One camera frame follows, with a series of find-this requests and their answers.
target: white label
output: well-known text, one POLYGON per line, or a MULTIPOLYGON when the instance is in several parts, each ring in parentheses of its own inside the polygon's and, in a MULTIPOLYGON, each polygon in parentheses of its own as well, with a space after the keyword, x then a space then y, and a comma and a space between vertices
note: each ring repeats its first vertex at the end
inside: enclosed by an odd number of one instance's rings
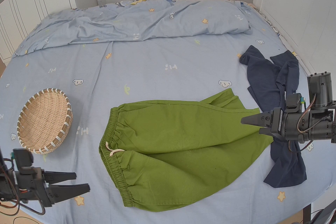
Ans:
POLYGON ((280 120, 279 120, 279 128, 278 128, 278 131, 281 130, 281 123, 282 123, 282 109, 280 111, 280 120))

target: wicker basket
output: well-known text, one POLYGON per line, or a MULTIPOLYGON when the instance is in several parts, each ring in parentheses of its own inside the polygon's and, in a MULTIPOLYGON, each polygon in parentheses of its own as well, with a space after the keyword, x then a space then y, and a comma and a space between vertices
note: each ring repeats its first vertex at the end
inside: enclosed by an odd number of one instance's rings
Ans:
POLYGON ((67 136, 72 118, 69 98, 60 89, 34 94, 17 121, 20 145, 36 154, 54 151, 67 136))

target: drawstring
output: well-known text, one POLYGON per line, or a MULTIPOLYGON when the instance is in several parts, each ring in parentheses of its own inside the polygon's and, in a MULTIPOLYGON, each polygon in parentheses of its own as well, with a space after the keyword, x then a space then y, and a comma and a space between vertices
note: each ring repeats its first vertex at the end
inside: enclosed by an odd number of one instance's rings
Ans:
POLYGON ((109 148, 109 143, 108 143, 107 141, 106 141, 106 143, 105 143, 105 146, 106 146, 106 148, 107 148, 109 151, 111 151, 111 153, 110 153, 110 157, 111 157, 114 153, 116 153, 116 152, 124 151, 123 149, 119 149, 119 148, 114 149, 114 150, 110 149, 110 148, 109 148))

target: pants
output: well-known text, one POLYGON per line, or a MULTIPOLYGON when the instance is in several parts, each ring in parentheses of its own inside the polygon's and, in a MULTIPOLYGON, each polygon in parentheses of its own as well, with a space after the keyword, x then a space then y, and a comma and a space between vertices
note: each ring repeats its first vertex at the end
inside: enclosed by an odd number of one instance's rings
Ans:
POLYGON ((257 113, 231 89, 201 102, 123 104, 111 109, 99 153, 124 206, 180 208, 231 184, 273 141, 240 123, 257 113))

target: white headboard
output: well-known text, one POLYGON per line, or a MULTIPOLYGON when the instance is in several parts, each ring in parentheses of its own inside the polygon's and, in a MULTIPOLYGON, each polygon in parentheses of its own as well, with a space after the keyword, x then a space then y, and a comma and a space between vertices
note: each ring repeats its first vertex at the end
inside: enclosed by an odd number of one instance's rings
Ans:
POLYGON ((336 0, 255 0, 309 73, 332 74, 336 97, 336 0))

